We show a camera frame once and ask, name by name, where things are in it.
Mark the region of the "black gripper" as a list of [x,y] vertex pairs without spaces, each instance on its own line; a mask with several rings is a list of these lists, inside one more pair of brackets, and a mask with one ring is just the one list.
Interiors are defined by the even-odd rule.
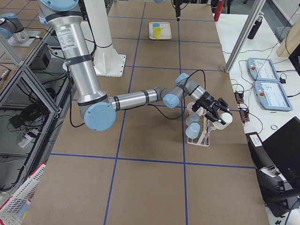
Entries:
[[205,92],[195,103],[192,105],[192,111],[196,112],[198,109],[202,107],[206,109],[207,113],[204,115],[208,120],[212,122],[219,122],[222,125],[225,125],[226,122],[220,118],[219,114],[217,113],[220,109],[225,113],[229,113],[230,109],[228,108],[228,104],[225,102],[223,98],[219,98],[217,101],[211,96],[208,92]]
[[180,14],[181,14],[181,8],[183,0],[173,0],[173,5],[175,6],[175,14],[176,14],[176,20],[180,21]]

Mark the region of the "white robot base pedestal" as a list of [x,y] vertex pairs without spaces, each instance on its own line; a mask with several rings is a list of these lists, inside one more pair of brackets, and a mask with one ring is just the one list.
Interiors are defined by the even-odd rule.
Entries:
[[91,53],[96,42],[93,55],[93,66],[98,76],[121,77],[126,55],[118,54],[113,47],[105,2],[103,0],[85,0],[88,21],[81,22],[84,41]]

